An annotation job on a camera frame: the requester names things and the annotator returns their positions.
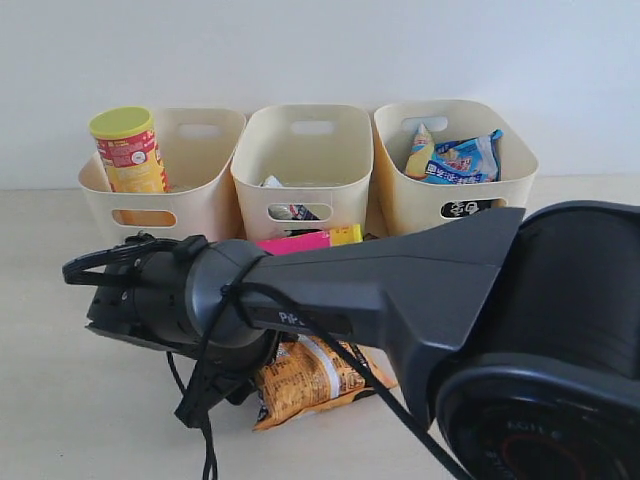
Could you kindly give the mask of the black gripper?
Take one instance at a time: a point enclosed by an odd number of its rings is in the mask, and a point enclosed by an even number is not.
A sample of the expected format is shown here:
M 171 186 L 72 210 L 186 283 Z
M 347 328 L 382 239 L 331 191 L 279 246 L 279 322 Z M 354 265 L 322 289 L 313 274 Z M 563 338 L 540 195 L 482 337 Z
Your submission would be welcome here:
M 223 401 L 239 406 L 256 390 L 249 376 L 218 370 L 213 364 L 197 365 L 174 415 L 186 427 L 199 428 L 213 407 Z

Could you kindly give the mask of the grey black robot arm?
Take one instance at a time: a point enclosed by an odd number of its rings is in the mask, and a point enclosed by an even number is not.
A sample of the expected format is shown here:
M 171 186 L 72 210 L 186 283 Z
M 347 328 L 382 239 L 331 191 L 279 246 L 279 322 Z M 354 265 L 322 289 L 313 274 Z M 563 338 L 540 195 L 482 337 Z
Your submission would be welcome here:
M 196 426 L 240 403 L 282 337 L 383 350 L 419 435 L 467 479 L 639 475 L 639 210 L 489 209 L 405 236 L 274 256 L 200 236 L 111 250 L 101 336 L 197 361 Z

